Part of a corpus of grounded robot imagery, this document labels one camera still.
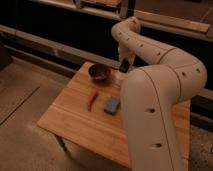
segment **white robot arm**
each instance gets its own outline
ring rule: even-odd
[[[139,35],[131,17],[112,28],[119,42],[119,59],[135,54],[150,66],[134,69],[121,87],[121,108],[133,171],[182,171],[183,160],[171,116],[172,105],[195,96],[207,73],[185,51]]]

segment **dark bowl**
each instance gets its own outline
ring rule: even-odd
[[[104,64],[94,64],[89,70],[89,75],[94,81],[105,81],[109,78],[111,70],[107,65]]]

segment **table leg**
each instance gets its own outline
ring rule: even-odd
[[[58,135],[55,135],[55,138],[56,138],[56,140],[58,141],[58,143],[59,143],[59,145],[61,146],[61,148],[64,150],[64,152],[67,152],[68,150],[67,150],[66,144],[65,144],[65,142],[63,141],[63,139],[62,139],[60,136],[58,136]]]

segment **table top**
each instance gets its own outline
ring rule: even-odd
[[[91,65],[86,62],[81,67],[38,121],[38,125],[121,165],[131,167],[121,109],[115,116],[103,110],[110,96],[119,97],[120,87],[115,84],[116,71],[111,70],[108,82],[97,84],[87,72]],[[87,101],[94,90],[99,95],[89,112]],[[172,110],[186,170],[189,158],[189,106],[190,102],[187,101],[175,105]]]

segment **red marker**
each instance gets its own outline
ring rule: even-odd
[[[93,90],[88,98],[88,111],[91,112],[92,111],[92,104],[95,101],[96,97],[98,96],[98,91],[97,90]]]

